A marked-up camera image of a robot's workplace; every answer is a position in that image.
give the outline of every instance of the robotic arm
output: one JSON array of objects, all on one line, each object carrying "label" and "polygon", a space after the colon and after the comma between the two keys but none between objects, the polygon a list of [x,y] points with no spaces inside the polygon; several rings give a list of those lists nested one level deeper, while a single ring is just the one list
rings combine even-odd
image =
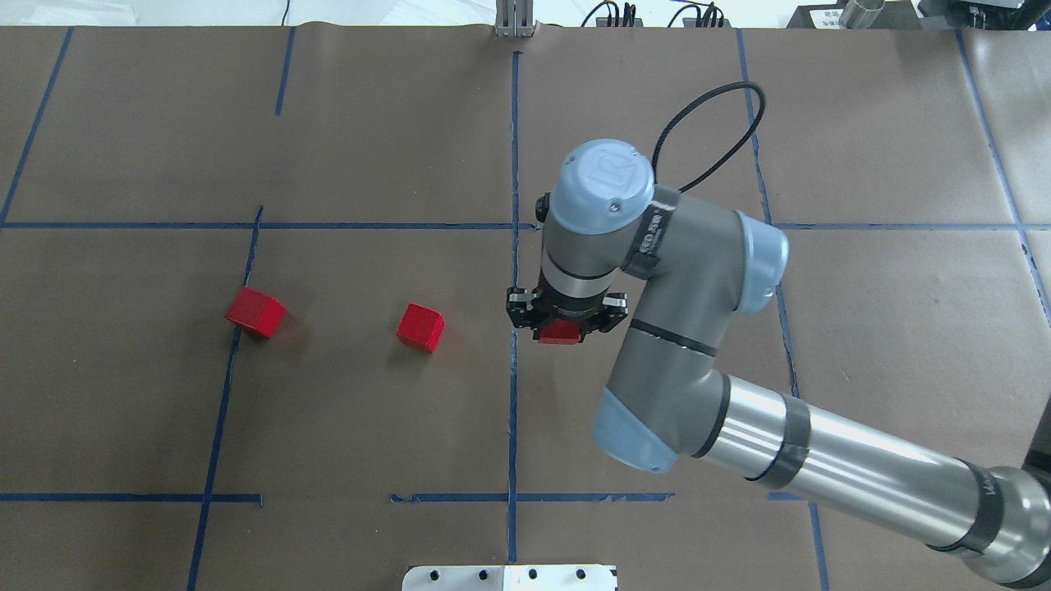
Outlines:
[{"label": "robotic arm", "polygon": [[592,429],[606,453],[652,472],[703,457],[919,539],[1005,587],[1051,589],[1051,407],[1026,470],[986,469],[714,369],[733,313],[772,298],[788,241],[655,184],[624,142],[573,150],[537,215],[538,287],[510,288],[507,302],[534,339],[607,332],[627,315],[626,298],[607,293],[616,270],[646,281]]}]

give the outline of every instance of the metal bracket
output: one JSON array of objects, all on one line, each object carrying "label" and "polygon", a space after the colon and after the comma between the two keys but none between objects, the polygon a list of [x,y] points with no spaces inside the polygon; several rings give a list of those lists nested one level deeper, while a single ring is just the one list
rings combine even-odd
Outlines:
[{"label": "metal bracket", "polygon": [[533,37],[533,0],[496,0],[497,37]]},{"label": "metal bracket", "polygon": [[617,567],[605,565],[509,565],[416,567],[401,591],[616,591]]}]

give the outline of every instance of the light blue cap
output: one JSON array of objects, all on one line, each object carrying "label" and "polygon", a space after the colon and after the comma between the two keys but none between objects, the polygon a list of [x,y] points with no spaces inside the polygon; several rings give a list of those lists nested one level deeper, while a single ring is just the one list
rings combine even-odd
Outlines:
[{"label": "light blue cap", "polygon": [[654,169],[646,157],[620,140],[592,140],[562,161],[551,215],[572,232],[606,233],[634,222],[653,197]]},{"label": "light blue cap", "polygon": [[762,310],[777,290],[788,265],[788,237],[785,232],[740,211],[744,230],[744,284],[737,311],[754,314]]},{"label": "light blue cap", "polygon": [[602,388],[602,403],[595,415],[592,436],[614,460],[639,470],[667,472],[679,458],[609,388]]}]

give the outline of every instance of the white label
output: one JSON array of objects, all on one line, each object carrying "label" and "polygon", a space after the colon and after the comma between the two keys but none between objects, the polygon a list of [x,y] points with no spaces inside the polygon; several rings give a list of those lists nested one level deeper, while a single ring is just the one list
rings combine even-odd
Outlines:
[{"label": "white label", "polygon": [[840,24],[841,16],[843,16],[843,8],[810,11],[813,28],[843,28],[843,25]]}]

